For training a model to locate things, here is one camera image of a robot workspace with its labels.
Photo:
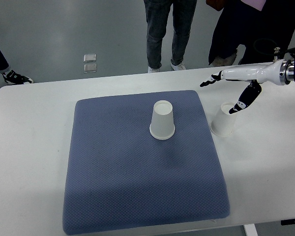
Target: shoe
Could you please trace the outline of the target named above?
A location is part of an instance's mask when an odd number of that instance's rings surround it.
[[[231,54],[228,58],[221,58],[220,56],[217,56],[214,61],[212,62],[212,65],[217,66],[227,66],[227,65],[233,65],[237,57],[237,50]]]
[[[33,84],[34,81],[29,77],[17,74],[14,70],[11,70],[7,75],[2,74],[4,81],[8,85],[23,85],[23,84]]]
[[[173,65],[171,63],[171,66],[172,66],[173,70],[185,70],[186,69],[185,64],[183,62],[180,63],[179,65]]]
[[[158,69],[152,69],[151,67],[148,67],[148,70],[147,70],[148,73],[156,73],[156,72],[159,72],[159,71],[160,71],[159,68]]]

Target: robotic arm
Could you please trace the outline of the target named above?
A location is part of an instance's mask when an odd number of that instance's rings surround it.
[[[289,50],[295,58],[295,48]],[[272,64],[238,65],[222,70],[211,75],[209,80],[203,82],[200,87],[214,84],[216,81],[247,81],[250,85],[242,92],[238,102],[230,109],[229,113],[235,113],[250,106],[262,91],[260,84],[270,81],[276,85],[288,85],[295,81],[295,60],[278,60],[275,56]]]

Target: black sneaker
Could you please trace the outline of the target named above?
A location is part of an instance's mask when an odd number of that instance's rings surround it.
[[[7,75],[3,74],[3,78],[8,85],[23,85],[34,83],[34,81],[29,77],[17,74],[14,72],[14,70],[11,70]]]

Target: black cable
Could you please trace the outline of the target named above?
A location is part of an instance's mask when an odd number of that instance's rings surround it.
[[[255,50],[257,53],[260,53],[260,54],[262,54],[262,55],[266,55],[266,56],[272,56],[272,57],[274,57],[274,56],[284,55],[285,53],[295,53],[295,48],[290,48],[290,49],[288,49],[288,50],[285,50],[285,51],[283,51],[283,52],[278,52],[278,53],[265,53],[265,52],[261,52],[261,51],[259,51],[259,50],[257,49],[257,46],[256,46],[256,44],[259,43],[260,41],[270,41],[270,42],[272,42],[272,43],[275,45],[275,47],[278,47],[278,45],[277,45],[277,43],[276,43],[274,40],[269,39],[269,38],[259,38],[259,39],[257,39],[257,40],[254,42],[254,44],[253,44],[253,48],[254,48],[254,50]]]

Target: upside-down paper cup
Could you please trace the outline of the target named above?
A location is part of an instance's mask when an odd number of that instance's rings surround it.
[[[223,103],[210,124],[211,131],[218,136],[229,136],[234,127],[237,113],[230,114],[229,110],[234,107],[234,103]]]
[[[173,136],[175,132],[173,106],[169,101],[160,100],[154,104],[149,131],[154,138],[160,140]]]

